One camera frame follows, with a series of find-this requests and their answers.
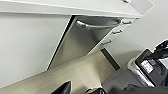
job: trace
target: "dishwasher handle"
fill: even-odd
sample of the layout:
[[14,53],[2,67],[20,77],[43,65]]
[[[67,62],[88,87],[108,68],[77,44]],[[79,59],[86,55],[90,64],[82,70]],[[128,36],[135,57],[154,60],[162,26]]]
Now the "dishwasher handle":
[[117,24],[112,24],[111,26],[98,26],[98,25],[90,25],[90,24],[86,24],[84,22],[81,22],[81,21],[77,21],[77,26],[78,27],[82,27],[86,30],[101,30],[101,29],[109,29],[109,28],[113,28],[113,27],[116,27],[118,25],[120,25],[121,21],[118,20],[116,21]]

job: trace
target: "white cabinet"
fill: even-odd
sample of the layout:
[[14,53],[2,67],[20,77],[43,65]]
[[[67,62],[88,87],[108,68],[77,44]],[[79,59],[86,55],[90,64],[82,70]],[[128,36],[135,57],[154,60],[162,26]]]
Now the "white cabinet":
[[70,17],[0,13],[0,88],[47,70]]
[[111,43],[118,35],[124,32],[124,29],[130,26],[135,19],[124,18],[121,20],[121,24],[113,28],[88,54],[99,51],[103,48],[103,45]]

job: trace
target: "white countertop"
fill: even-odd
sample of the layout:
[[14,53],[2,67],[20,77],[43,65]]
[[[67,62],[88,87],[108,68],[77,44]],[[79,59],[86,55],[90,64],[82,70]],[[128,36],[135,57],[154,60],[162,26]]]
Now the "white countertop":
[[130,18],[142,16],[121,0],[0,0],[0,12]]

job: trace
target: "gray floor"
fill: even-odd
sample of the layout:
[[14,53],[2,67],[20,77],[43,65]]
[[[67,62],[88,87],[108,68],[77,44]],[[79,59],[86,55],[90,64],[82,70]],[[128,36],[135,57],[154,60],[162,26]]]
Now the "gray floor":
[[101,87],[115,70],[101,52],[64,63],[49,71],[0,89],[0,94],[50,94],[66,81],[72,82],[71,94],[84,94]]

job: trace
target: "stainless steel dishwasher door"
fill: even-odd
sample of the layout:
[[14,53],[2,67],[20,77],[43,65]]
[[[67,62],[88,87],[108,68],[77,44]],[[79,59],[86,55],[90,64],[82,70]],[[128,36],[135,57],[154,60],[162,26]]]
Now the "stainless steel dishwasher door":
[[76,16],[53,57],[50,68],[87,55],[122,18]]

